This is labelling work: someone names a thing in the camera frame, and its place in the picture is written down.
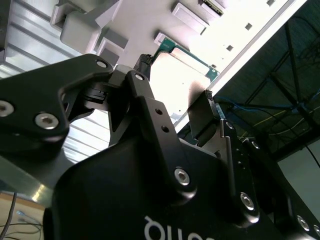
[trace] black cable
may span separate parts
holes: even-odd
[[[271,117],[275,118],[279,123],[282,123],[283,125],[285,125],[297,138],[299,138],[299,135],[296,134],[296,132],[295,132],[291,127],[289,127],[286,123],[284,123],[282,120],[280,120],[279,118],[277,118],[276,116],[274,116],[274,115],[271,114],[270,112],[265,111],[265,110],[260,109],[260,108],[255,108],[255,109],[257,109],[257,110],[259,110],[259,111],[262,111],[262,112],[270,115]],[[310,150],[310,148],[309,148],[306,144],[304,144],[304,146],[305,146],[306,149],[309,151],[309,153],[310,153],[311,156],[313,157],[315,163],[316,163],[316,164],[318,165],[318,167],[320,168],[320,163],[318,162],[318,160],[317,160],[316,156],[314,155],[314,153]]]
[[[34,226],[41,226],[43,227],[42,224],[37,224],[37,223],[11,223],[10,226],[14,225],[34,225]]]
[[[7,231],[8,231],[8,228],[9,228],[11,220],[12,220],[12,216],[14,214],[16,201],[17,201],[17,193],[15,192],[13,194],[12,203],[11,203],[11,207],[10,207],[10,210],[9,210],[8,218],[7,218],[6,223],[4,225],[4,228],[2,229],[2,232],[0,234],[0,240],[4,239],[4,237],[5,237],[5,235],[6,235]]]
[[[5,239],[21,240],[21,239],[19,239],[19,238],[15,238],[15,237],[12,237],[12,236],[6,236]]]
[[[14,232],[10,232],[7,235],[5,235],[5,238],[11,234],[37,234],[40,232],[40,228],[37,228],[37,231],[14,231]]]

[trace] metal component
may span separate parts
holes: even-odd
[[[291,95],[291,93],[279,82],[279,80],[274,76],[271,75],[270,79],[273,83],[278,87],[278,89],[283,93],[283,95],[289,100],[289,102],[295,106],[297,104],[297,100]],[[314,129],[318,127],[317,123],[313,120],[313,118],[309,115],[309,113],[302,107],[298,106],[296,108],[298,112],[303,116],[305,121]]]
[[[172,15],[180,19],[200,35],[209,27],[205,21],[203,21],[200,17],[198,17],[180,2],[178,2],[174,7]]]
[[[226,124],[230,129],[234,129],[234,127],[231,125],[231,123],[225,122],[225,124]]]
[[[183,186],[187,186],[190,183],[188,173],[182,168],[177,168],[176,170],[174,170],[174,176],[177,181]]]
[[[47,130],[55,129],[59,124],[59,120],[54,115],[46,112],[38,114],[34,121],[40,128]]]
[[[101,60],[97,60],[96,64],[102,68],[106,68],[108,65]]]
[[[240,194],[240,199],[241,199],[241,202],[245,205],[245,207],[248,210],[253,211],[255,209],[254,202],[251,200],[251,198],[245,192],[242,192]]]
[[[260,148],[260,147],[259,147],[259,145],[258,145],[258,144],[256,144],[256,142],[255,142],[255,141],[252,141],[251,143],[252,143],[252,145],[253,145],[256,149],[259,149],[259,148]]]
[[[290,60],[291,60],[291,68],[292,68],[292,73],[293,73],[293,80],[294,80],[296,97],[297,97],[298,102],[301,103],[302,97],[301,97],[301,91],[300,91],[300,86],[299,86],[299,78],[298,78],[298,73],[297,73],[297,65],[296,65],[296,60],[295,60],[294,47],[292,45],[292,40],[291,40],[291,35],[290,35],[289,22],[287,22],[284,25],[284,28],[285,28],[286,41],[287,41],[287,44],[289,47],[289,54],[290,54]]]
[[[317,225],[313,225],[313,229],[316,232],[316,234],[318,234],[318,236],[320,237],[320,228]]]
[[[310,231],[308,223],[301,217],[301,216],[296,216],[296,219],[298,220],[298,223],[301,225],[301,227],[306,230],[307,232]]]
[[[6,117],[15,111],[14,106],[7,101],[0,100],[0,117]]]
[[[2,0],[0,9],[0,65],[6,61],[7,56],[7,37],[10,25],[12,0]]]
[[[144,80],[144,78],[143,78],[141,75],[139,75],[138,73],[135,74],[135,77],[136,77],[137,79],[141,80],[141,81]]]

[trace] metal frame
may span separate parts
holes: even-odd
[[[7,31],[10,24],[11,5],[13,0],[1,0],[0,8],[0,65],[6,61]]]

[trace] ceiling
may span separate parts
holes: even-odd
[[[85,11],[102,3],[101,0],[72,1]],[[7,58],[0,66],[0,78],[80,55],[60,41],[60,30],[50,26],[57,2],[13,0]],[[225,14],[219,19],[212,19],[198,5],[198,0],[180,2],[210,25],[202,35],[172,16],[175,0],[123,0],[116,18],[106,26],[128,39],[118,63],[133,67],[140,54],[154,54],[158,48],[154,38],[161,31],[208,64],[215,64],[223,73],[272,17],[288,2],[295,1],[276,0],[272,6],[266,0],[218,1],[225,7]],[[248,23],[252,25],[249,31],[245,28]],[[233,46],[232,51],[226,50],[229,45]],[[95,111],[71,124],[64,150],[69,159],[78,162],[107,148],[109,140],[108,114]]]
[[[291,42],[296,62],[299,89],[301,92],[302,108],[309,113],[310,117],[320,124],[320,0],[307,1],[288,21]],[[239,120],[231,118],[233,113],[246,121],[258,134],[263,136],[271,153],[277,155],[290,143],[297,141],[301,136],[307,134],[311,127],[303,116],[294,107],[292,110],[264,109],[273,115],[277,115],[281,121],[261,110],[235,106],[236,103],[244,104],[255,89],[265,80],[266,84],[262,90],[251,101],[252,105],[290,107],[292,104],[285,95],[268,79],[273,75],[286,88],[286,90],[297,101],[296,87],[290,57],[275,71],[274,68],[288,51],[288,42],[285,27],[281,29],[240,69],[234,77],[216,94],[216,102],[227,102],[222,104],[226,115],[234,123],[238,136],[254,137],[257,134],[247,132]]]

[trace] corrugated metal wall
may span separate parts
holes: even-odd
[[[60,41],[61,32],[52,28],[50,17],[37,8],[16,0],[11,12],[7,57],[0,65],[0,79],[81,55]],[[108,113],[96,110],[71,124],[63,148],[71,161],[79,162],[106,149],[109,141]]]

